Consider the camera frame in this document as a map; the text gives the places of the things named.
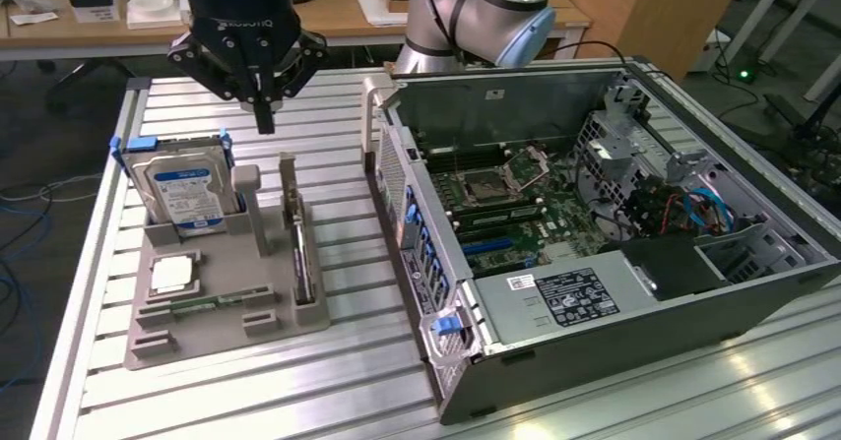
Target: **floor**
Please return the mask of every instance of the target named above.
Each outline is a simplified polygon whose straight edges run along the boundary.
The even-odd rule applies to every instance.
[[[753,5],[755,0],[731,5],[721,22],[723,31],[737,31]],[[750,44],[755,45],[762,41],[766,31],[785,15],[782,9],[771,11],[750,39]],[[374,57],[392,59],[394,51],[375,50]],[[750,90],[757,94],[773,92],[785,95],[795,102],[795,107],[809,113],[814,105],[799,96],[838,51],[841,38],[809,23],[801,24],[773,63],[777,77],[761,76],[749,87]],[[332,66],[366,66],[367,56],[359,48],[354,57],[346,51],[334,58]],[[733,66],[739,67],[753,56],[753,51],[745,48]],[[141,76],[179,75],[161,58],[133,58],[125,63]],[[69,176],[96,173],[103,168],[125,81],[109,70],[97,71],[73,90],[63,94],[68,111],[64,116],[56,117],[44,111],[43,92],[75,63],[59,61],[56,65],[56,73],[44,74],[35,63],[21,62],[4,77],[3,74],[12,68],[12,64],[0,64],[0,189],[24,183],[53,182]],[[683,82],[683,87],[715,113],[750,98],[747,94],[722,86],[705,74],[691,75]],[[762,132],[769,125],[762,108],[761,104],[746,107],[731,113],[727,120]],[[841,104],[836,105],[829,121],[832,126],[841,124]],[[95,189],[96,182],[87,181],[56,192],[55,197],[72,197]],[[44,202],[33,201],[16,206],[16,209],[39,212],[43,204]],[[3,439],[25,438],[29,432],[92,206],[92,199],[53,204],[49,210],[49,235],[35,250],[13,262],[17,279],[32,293],[41,332],[41,352],[39,354],[33,324],[21,312],[17,323],[0,338],[0,385],[20,373],[36,354],[39,361],[25,373],[23,383],[9,388],[8,392],[0,391]],[[0,213],[0,240],[5,241],[15,235],[29,224],[31,218]],[[11,309],[9,303],[0,306],[0,324],[8,320]]]

